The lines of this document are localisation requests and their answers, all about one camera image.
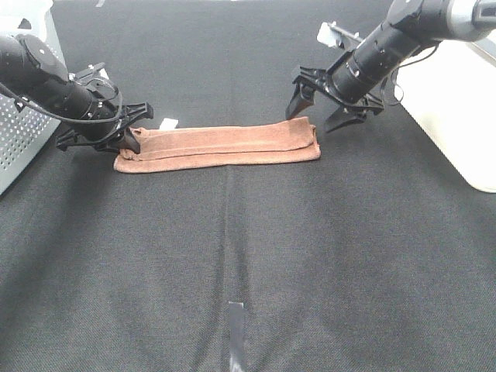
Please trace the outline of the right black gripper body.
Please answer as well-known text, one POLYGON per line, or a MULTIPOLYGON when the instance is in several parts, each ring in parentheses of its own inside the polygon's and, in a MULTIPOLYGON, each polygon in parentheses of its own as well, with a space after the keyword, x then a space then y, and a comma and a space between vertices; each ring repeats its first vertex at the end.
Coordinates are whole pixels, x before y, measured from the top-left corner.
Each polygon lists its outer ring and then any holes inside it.
POLYGON ((375 115, 384 110, 380 98, 370 94, 374 86, 363 83, 349 71, 342 72, 297 66, 291 74, 295 86, 302 83, 311 86, 339 106, 352 106, 372 111, 375 115))

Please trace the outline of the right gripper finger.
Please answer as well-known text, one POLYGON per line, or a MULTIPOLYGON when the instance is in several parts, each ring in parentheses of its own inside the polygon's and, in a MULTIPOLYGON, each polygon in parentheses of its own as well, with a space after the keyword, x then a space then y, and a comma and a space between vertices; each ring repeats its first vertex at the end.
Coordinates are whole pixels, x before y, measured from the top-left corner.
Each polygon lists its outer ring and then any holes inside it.
POLYGON ((365 108, 340 106, 327 118, 324 123, 324 130, 330 133, 346 126, 361 124, 365 122, 366 118, 367 110, 365 108))
POLYGON ((294 119, 299 113, 315 104, 315 89, 311 86, 298 83, 294 94, 286 108, 285 118, 294 119))

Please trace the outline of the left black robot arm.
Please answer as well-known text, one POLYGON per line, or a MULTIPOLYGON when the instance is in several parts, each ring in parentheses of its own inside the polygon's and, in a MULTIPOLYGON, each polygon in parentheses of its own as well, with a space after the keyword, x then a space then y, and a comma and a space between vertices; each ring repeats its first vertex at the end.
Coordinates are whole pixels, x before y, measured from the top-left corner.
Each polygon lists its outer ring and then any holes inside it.
POLYGON ((140 152, 132 124, 153 118, 147 102, 125 105, 122 93, 102 76, 103 63, 76 74, 38 37, 1 38, 1 92, 21 108, 57 119, 69 129, 57 137, 57 148, 90 146, 97 151, 140 152))

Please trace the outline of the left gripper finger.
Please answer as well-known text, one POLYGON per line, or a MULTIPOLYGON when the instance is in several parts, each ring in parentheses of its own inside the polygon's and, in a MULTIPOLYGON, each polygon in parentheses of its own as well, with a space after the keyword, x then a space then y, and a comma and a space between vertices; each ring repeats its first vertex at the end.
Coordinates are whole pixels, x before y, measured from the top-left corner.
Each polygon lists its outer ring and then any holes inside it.
POLYGON ((140 143, 130 129, 125 129, 119 134, 115 140, 115 147, 118 150, 131 150, 134 153, 140 153, 140 143))

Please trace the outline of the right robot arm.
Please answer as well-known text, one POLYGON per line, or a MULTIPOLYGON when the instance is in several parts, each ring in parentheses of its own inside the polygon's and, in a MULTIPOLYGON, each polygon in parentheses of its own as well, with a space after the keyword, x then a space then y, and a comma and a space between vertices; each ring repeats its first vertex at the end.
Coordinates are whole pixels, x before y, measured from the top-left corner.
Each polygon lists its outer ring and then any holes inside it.
POLYGON ((326 121, 328 131, 362 123, 386 104, 372 89, 384 88, 409 57, 434 50, 444 40, 481 40, 494 28, 493 1, 394 1, 386 18, 365 38, 324 22, 318 41, 344 52, 326 69, 294 69, 295 89, 285 117, 293 119, 314 105, 315 93, 320 92, 338 105, 326 121))

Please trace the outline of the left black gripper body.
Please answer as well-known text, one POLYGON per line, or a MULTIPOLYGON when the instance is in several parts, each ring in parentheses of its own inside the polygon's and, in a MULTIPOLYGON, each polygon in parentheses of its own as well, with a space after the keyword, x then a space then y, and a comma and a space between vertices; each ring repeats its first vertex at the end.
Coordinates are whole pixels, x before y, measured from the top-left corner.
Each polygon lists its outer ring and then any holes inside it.
POLYGON ((66 151, 69 147, 89 146, 100 152, 119 152, 115 140, 125 129, 141 119, 152 119, 153 108, 147 102, 124 105, 116 119, 105 123, 68 124, 69 130, 56 139, 56 148, 66 151))

